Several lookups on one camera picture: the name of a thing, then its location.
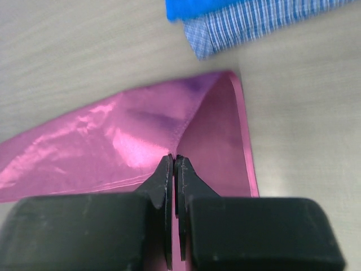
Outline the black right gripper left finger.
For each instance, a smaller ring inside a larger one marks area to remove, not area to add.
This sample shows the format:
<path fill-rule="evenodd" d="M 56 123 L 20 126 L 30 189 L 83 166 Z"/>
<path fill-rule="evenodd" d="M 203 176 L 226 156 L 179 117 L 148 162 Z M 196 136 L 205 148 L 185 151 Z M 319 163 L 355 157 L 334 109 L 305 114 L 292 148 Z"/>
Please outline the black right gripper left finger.
<path fill-rule="evenodd" d="M 132 192 L 34 196 L 1 227 L 2 270 L 172 270 L 173 158 Z"/>

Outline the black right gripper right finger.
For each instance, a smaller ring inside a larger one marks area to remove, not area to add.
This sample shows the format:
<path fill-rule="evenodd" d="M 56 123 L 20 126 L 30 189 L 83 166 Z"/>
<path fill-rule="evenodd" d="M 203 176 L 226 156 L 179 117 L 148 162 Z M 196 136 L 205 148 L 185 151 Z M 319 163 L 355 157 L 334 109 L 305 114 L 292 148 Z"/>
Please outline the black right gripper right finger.
<path fill-rule="evenodd" d="M 174 174 L 180 258 L 187 270 L 345 269 L 317 202 L 220 196 L 184 156 L 177 156 Z"/>

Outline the magenta satin napkin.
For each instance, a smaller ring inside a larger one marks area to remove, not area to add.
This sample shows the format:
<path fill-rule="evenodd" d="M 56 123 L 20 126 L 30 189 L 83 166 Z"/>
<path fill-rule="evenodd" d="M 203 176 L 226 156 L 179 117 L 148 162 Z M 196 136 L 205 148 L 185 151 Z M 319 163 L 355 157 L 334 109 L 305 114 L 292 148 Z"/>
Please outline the magenta satin napkin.
<path fill-rule="evenodd" d="M 166 155 L 188 157 L 222 196 L 259 195 L 237 75 L 120 92 L 1 143 L 1 202 L 132 192 Z"/>

